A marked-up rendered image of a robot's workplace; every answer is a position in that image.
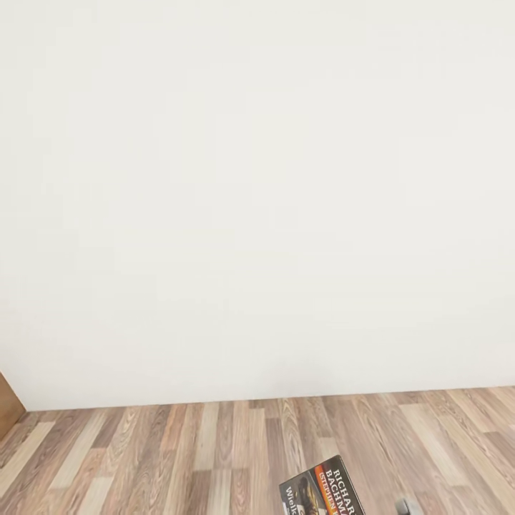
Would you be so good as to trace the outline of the hardback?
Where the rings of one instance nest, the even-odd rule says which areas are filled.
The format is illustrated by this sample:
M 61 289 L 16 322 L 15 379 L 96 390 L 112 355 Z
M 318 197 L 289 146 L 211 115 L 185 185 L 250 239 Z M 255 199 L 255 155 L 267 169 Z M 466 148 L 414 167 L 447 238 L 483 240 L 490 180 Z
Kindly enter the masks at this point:
M 338 454 L 279 485 L 285 515 L 366 515 Z

